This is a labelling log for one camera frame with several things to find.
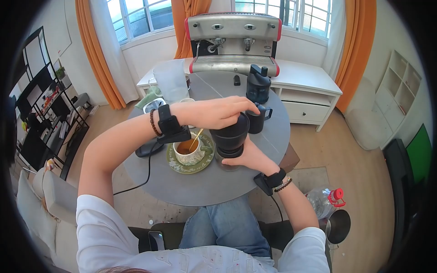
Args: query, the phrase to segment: blue jeans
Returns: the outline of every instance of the blue jeans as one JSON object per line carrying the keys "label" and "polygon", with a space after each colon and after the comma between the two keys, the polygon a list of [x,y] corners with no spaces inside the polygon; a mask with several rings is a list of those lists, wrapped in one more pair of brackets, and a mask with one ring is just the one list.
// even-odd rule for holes
{"label": "blue jeans", "polygon": [[252,213],[248,194],[234,200],[200,207],[188,218],[179,248],[222,245],[270,259],[270,247]]}

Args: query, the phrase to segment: green saucer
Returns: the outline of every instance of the green saucer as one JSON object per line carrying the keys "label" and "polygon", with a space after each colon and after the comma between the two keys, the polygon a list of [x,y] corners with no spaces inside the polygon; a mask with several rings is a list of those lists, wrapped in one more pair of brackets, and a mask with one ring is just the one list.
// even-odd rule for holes
{"label": "green saucer", "polygon": [[210,147],[212,149],[212,153],[210,155],[205,155],[205,157],[196,165],[185,166],[179,163],[179,161],[177,160],[174,153],[173,144],[167,145],[166,155],[167,155],[167,162],[170,165],[170,168],[181,174],[193,174],[193,173],[200,172],[201,170],[206,168],[209,165],[209,163],[211,163],[211,161],[214,158],[214,152],[215,152],[214,142],[211,140],[209,136],[204,134],[200,134],[199,138],[202,140],[205,146]]}

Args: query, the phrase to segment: white mug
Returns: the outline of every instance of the white mug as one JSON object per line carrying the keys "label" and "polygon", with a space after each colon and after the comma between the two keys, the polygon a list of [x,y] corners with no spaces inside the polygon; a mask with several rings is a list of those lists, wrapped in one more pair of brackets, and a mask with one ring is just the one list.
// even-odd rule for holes
{"label": "white mug", "polygon": [[195,101],[195,100],[192,98],[186,98],[186,99],[181,100],[180,102],[192,102],[192,101]]}
{"label": "white mug", "polygon": [[[191,139],[194,139],[197,134],[191,133]],[[198,138],[198,145],[197,148],[194,150],[194,152],[183,155],[177,152],[177,148],[180,144],[180,142],[174,142],[173,143],[173,150],[176,155],[176,159],[185,166],[192,166],[199,163],[204,157],[205,154],[210,155],[212,154],[212,149],[208,146],[203,145],[202,140],[200,140],[200,137]]]}

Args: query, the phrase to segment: black pitcher handle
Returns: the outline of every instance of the black pitcher handle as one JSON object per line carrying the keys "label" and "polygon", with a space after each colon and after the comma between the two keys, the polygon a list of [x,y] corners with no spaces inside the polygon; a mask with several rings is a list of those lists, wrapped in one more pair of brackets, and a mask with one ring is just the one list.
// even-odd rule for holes
{"label": "black pitcher handle", "polygon": [[273,109],[270,108],[270,107],[267,107],[267,108],[266,108],[266,112],[267,112],[267,111],[269,111],[269,115],[268,115],[268,116],[264,116],[264,120],[265,120],[265,121],[268,120],[268,119],[270,119],[270,118],[272,117]]}

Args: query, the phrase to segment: wristband device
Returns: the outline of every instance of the wristband device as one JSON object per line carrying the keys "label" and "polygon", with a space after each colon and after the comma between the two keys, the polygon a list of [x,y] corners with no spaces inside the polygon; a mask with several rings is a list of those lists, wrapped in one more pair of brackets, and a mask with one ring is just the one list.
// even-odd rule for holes
{"label": "wristband device", "polygon": [[157,138],[159,144],[182,142],[191,139],[190,129],[188,129],[187,125],[179,125],[176,116],[170,113],[170,106],[168,104],[161,105],[158,108],[158,114],[160,115],[158,126],[163,134],[163,136]]}
{"label": "wristband device", "polygon": [[273,195],[273,189],[282,185],[286,172],[283,168],[278,173],[274,173],[271,176],[266,176],[263,173],[259,173],[253,178],[255,184],[260,187],[268,196]]}

